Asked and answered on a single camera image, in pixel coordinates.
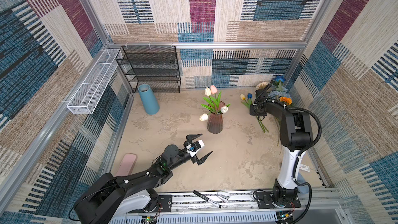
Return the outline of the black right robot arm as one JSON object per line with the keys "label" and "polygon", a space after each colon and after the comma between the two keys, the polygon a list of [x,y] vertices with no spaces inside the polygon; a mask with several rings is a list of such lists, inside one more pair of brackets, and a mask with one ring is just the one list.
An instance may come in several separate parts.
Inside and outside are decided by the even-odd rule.
{"label": "black right robot arm", "polygon": [[309,183],[298,181],[299,166],[307,150],[320,140],[321,122],[307,109],[290,107],[271,99],[266,89],[255,91],[255,100],[249,107],[249,113],[256,117],[272,115],[279,120],[279,139],[284,147],[284,156],[280,174],[273,186],[271,201],[276,208],[285,207],[297,198],[299,187],[311,188]]}

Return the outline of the dark red glass vase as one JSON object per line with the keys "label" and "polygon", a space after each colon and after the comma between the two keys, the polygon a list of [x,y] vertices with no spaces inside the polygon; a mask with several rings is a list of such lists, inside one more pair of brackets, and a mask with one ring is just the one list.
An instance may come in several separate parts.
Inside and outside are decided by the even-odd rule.
{"label": "dark red glass vase", "polygon": [[212,134],[218,134],[223,130],[223,113],[217,114],[209,111],[209,118],[207,120],[207,129]]}

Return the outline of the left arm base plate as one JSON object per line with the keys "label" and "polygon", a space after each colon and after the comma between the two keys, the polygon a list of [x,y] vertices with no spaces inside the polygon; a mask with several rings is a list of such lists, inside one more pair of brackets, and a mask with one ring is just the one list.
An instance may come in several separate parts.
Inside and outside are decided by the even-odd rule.
{"label": "left arm base plate", "polygon": [[144,209],[138,209],[134,211],[130,211],[129,214],[156,214],[159,209],[162,213],[171,212],[173,203],[172,195],[159,195],[157,198],[156,204],[149,203],[149,207],[145,207]]}

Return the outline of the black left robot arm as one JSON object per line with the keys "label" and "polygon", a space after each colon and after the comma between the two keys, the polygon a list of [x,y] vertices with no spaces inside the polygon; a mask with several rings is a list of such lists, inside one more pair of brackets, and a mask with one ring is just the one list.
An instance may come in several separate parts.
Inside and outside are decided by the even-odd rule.
{"label": "black left robot arm", "polygon": [[168,145],[142,172],[113,176],[105,173],[74,203],[71,212],[82,224],[107,224],[119,214],[130,211],[153,211],[158,204],[155,188],[162,186],[173,176],[173,170],[192,161],[203,164],[208,155],[199,159],[197,153],[205,146],[200,134],[186,136],[183,148]]}

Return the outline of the yellow tulip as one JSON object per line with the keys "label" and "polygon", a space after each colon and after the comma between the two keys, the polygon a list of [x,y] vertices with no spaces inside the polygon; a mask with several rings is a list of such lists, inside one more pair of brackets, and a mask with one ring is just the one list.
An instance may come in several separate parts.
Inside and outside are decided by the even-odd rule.
{"label": "yellow tulip", "polygon": [[[241,94],[240,99],[241,99],[241,103],[249,109],[250,105],[247,102],[247,95]],[[257,121],[258,121],[258,124],[260,125],[263,133],[269,132],[269,130],[266,128],[266,126],[262,123],[262,119],[260,117],[257,117]]]}

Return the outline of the pink tulip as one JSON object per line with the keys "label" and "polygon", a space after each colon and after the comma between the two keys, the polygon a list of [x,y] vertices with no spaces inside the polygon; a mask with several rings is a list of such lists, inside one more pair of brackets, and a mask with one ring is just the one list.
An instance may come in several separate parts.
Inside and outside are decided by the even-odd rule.
{"label": "pink tulip", "polygon": [[214,86],[210,86],[210,99],[213,101],[216,109],[217,109],[217,114],[221,113],[221,107],[220,107],[220,99],[219,96],[217,96],[218,89]]}

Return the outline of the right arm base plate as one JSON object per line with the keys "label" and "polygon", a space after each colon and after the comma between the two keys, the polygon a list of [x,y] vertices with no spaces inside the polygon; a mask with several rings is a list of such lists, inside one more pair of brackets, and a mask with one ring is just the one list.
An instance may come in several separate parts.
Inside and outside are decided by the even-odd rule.
{"label": "right arm base plate", "polygon": [[255,199],[258,201],[259,209],[283,209],[302,207],[298,197],[290,199],[285,198],[280,200],[279,203],[274,203],[271,191],[257,191],[255,193]]}

